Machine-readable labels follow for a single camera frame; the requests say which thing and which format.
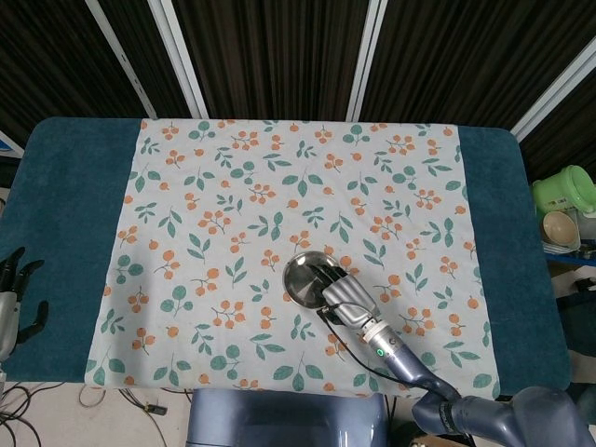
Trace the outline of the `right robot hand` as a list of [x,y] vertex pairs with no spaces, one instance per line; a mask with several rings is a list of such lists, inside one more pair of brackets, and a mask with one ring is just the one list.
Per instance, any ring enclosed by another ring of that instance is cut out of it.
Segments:
[[318,283],[317,298],[347,328],[363,330],[379,319],[380,313],[371,295],[341,266],[315,264],[309,269]]

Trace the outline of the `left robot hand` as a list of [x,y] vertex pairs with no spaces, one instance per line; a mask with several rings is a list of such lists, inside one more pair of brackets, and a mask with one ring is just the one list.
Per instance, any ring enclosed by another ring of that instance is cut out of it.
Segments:
[[25,248],[19,247],[1,261],[1,361],[7,360],[18,345],[44,330],[48,320],[49,303],[43,300],[37,306],[34,322],[20,328],[20,308],[30,276],[45,263],[32,261],[18,270],[24,253]]

